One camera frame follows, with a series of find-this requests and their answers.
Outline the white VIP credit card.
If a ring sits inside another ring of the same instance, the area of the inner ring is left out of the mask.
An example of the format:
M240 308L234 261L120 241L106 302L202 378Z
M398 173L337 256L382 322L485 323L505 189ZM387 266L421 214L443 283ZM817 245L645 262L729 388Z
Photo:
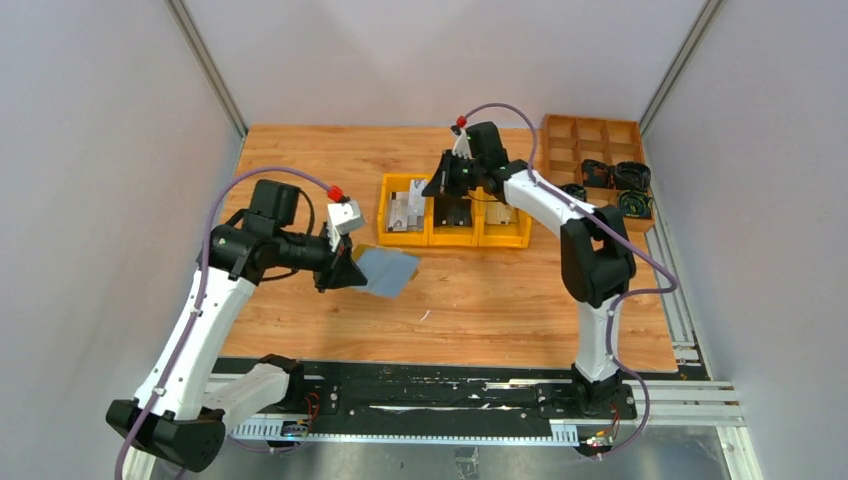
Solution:
M426 185L427 180L423 178L413 179L409 183L406 209L408 231L422 231L424 229L426 197L423 195L423 191Z

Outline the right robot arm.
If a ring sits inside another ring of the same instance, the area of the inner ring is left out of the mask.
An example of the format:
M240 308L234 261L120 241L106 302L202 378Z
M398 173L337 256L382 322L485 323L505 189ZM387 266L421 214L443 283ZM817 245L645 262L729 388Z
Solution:
M570 196L528 162L510 160L492 122L469 125L459 117L451 131L455 143L443 152L424 196L485 193L527 214L558 238L561 278L577 305L579 334L569 388L563 399L549 400L585 416L611 409L622 385L616 362L620 315L614 303L628 292L636 273L621 212Z

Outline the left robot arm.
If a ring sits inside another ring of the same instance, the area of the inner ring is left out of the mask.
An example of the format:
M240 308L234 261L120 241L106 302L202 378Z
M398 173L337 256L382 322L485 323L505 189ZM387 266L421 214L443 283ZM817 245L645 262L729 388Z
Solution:
M117 478L124 477L131 451L200 472L233 428L270 406L318 414L320 398L308 388L303 365L280 355L260 358L215 391L206 385L234 321L261 283L308 271L320 292L366 284L352 257L351 234L364 225L360 207L337 187L327 187L326 195L326 221L296 233L292 224L304 191L262 179L246 208L208 227L186 304L159 359L134 396L113 401L107 411L107 423L123 439Z

